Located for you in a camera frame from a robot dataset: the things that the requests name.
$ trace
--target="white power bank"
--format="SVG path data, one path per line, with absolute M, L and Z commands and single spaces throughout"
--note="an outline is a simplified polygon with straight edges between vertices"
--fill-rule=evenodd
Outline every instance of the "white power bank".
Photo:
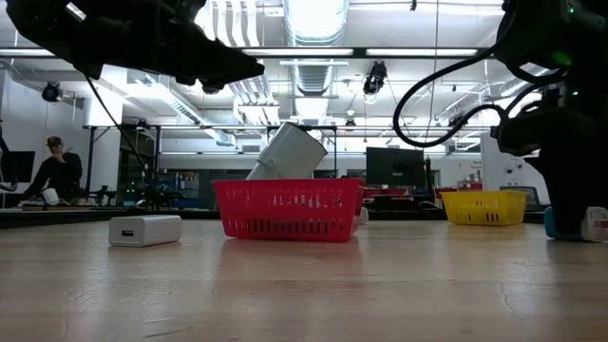
M 145 247 L 179 241 L 181 218 L 149 215 L 110 220 L 108 241 L 112 246 Z

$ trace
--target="green light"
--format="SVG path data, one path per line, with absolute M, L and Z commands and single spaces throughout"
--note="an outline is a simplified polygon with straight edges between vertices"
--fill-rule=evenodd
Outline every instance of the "green light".
M 551 54 L 551 58 L 553 62 L 559 64 L 562 67 L 570 67 L 572 64 L 572 58 L 570 56 L 560 50 L 557 50 Z

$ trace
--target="red basket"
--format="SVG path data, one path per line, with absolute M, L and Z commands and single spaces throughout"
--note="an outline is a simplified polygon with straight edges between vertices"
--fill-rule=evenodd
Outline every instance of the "red basket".
M 346 242 L 359 226 L 362 180 L 218 180 L 226 236 Z

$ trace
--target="table surface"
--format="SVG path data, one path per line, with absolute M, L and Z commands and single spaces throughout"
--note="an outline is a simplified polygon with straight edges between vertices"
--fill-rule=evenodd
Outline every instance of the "table surface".
M 110 247 L 107 222 L 0 231 L 8 341 L 599 341 L 608 246 L 541 226 L 372 222 L 349 243 Z

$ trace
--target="person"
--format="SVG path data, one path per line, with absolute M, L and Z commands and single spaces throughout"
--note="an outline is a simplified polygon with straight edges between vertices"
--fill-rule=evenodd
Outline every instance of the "person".
M 47 139 L 51 156 L 43 161 L 34 181 L 24 193 L 24 198 L 37 196 L 48 181 L 48 187 L 55 189 L 57 196 L 71 200 L 78 195 L 83 166 L 80 157 L 75 153 L 64 151 L 64 141 L 59 137 Z

